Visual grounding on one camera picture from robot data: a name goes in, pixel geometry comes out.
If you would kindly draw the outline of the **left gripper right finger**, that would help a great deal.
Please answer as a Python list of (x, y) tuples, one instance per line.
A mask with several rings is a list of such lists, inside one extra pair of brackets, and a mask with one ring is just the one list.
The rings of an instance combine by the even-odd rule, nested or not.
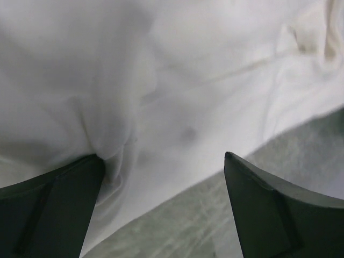
[(224, 175), (244, 257), (343, 257), (343, 200), (225, 154)]

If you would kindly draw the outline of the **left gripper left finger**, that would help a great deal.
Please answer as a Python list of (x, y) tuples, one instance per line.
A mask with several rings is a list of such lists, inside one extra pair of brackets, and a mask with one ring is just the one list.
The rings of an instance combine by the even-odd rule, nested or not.
[(89, 155), (1, 188), (1, 257), (79, 257), (104, 175)]

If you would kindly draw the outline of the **white printed t shirt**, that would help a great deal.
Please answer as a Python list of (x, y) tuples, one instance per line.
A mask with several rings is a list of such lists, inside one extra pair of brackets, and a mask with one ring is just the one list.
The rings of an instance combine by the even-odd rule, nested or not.
[(1, 1), (1, 186), (96, 154), (82, 247), (343, 107), (343, 1)]

